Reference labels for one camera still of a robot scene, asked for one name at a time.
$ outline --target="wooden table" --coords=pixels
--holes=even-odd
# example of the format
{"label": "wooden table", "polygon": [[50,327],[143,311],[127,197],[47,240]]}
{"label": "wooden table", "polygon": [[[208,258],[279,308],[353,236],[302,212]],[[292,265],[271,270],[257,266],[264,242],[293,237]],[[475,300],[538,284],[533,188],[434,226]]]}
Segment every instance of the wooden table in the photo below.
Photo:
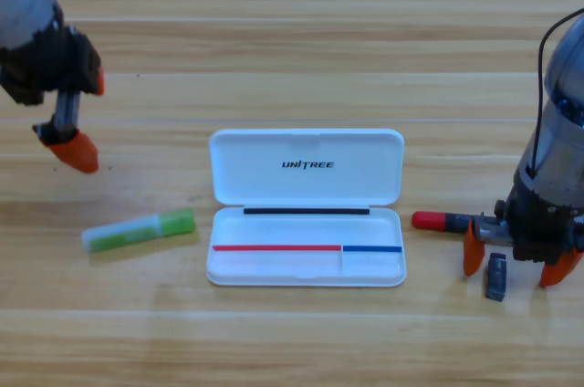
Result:
{"label": "wooden table", "polygon": [[[582,0],[60,2],[107,70],[81,110],[101,169],[73,172],[37,142],[53,96],[0,97],[0,385],[584,384],[584,268],[543,290],[541,265],[510,260],[496,303],[461,277],[460,238],[410,224],[506,198],[534,129],[538,41]],[[400,287],[207,281],[209,136],[307,126],[404,136]],[[85,228],[183,206],[196,235],[81,248]]]}

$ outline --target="green glue stick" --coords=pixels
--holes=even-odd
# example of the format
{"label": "green glue stick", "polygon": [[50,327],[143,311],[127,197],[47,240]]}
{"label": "green glue stick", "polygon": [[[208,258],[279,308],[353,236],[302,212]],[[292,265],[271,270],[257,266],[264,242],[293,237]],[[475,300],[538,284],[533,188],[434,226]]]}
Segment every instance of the green glue stick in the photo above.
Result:
{"label": "green glue stick", "polygon": [[81,243],[88,252],[99,252],[163,236],[188,234],[194,227],[193,210],[181,209],[92,227],[81,234]]}

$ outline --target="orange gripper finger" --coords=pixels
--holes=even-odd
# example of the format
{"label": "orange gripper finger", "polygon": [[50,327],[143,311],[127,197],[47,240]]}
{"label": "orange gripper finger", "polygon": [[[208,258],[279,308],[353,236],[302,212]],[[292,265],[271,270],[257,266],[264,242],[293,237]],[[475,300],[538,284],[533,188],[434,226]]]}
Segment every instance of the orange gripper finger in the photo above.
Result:
{"label": "orange gripper finger", "polygon": [[475,238],[475,222],[471,220],[464,236],[464,274],[471,276],[476,273],[484,257],[485,243]]}
{"label": "orange gripper finger", "polygon": [[550,287],[559,284],[564,280],[564,277],[569,275],[572,270],[576,268],[582,255],[584,255],[584,253],[578,253],[576,250],[572,250],[571,252],[562,255],[554,266],[545,264],[544,269],[541,272],[539,285],[541,287]]}
{"label": "orange gripper finger", "polygon": [[91,174],[98,170],[98,149],[85,133],[79,131],[69,142],[47,145],[60,161]]}
{"label": "orange gripper finger", "polygon": [[99,67],[98,68],[98,91],[95,92],[96,95],[103,95],[104,92],[106,91],[106,84],[105,84],[105,80],[103,78],[103,68]]}

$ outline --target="red marker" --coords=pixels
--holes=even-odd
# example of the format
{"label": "red marker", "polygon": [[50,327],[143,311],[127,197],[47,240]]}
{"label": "red marker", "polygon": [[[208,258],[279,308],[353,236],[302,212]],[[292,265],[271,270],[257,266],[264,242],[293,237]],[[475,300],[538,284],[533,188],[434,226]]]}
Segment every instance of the red marker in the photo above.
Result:
{"label": "red marker", "polygon": [[[473,218],[475,218],[475,215],[418,211],[412,215],[412,225],[418,229],[465,234],[468,230],[468,223]],[[496,221],[494,217],[487,217],[486,219],[489,220],[490,218]]]}

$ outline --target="red line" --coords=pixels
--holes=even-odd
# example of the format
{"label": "red line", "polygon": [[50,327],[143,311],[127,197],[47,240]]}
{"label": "red line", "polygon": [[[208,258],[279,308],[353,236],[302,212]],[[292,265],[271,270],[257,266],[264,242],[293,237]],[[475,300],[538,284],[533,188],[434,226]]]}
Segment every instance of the red line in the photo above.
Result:
{"label": "red line", "polygon": [[213,250],[216,252],[249,252],[249,251],[265,251],[265,252],[282,252],[282,251],[320,251],[320,252],[340,252],[341,246],[335,245],[322,245],[322,246],[299,246],[299,245],[245,245],[245,246],[213,246]]}

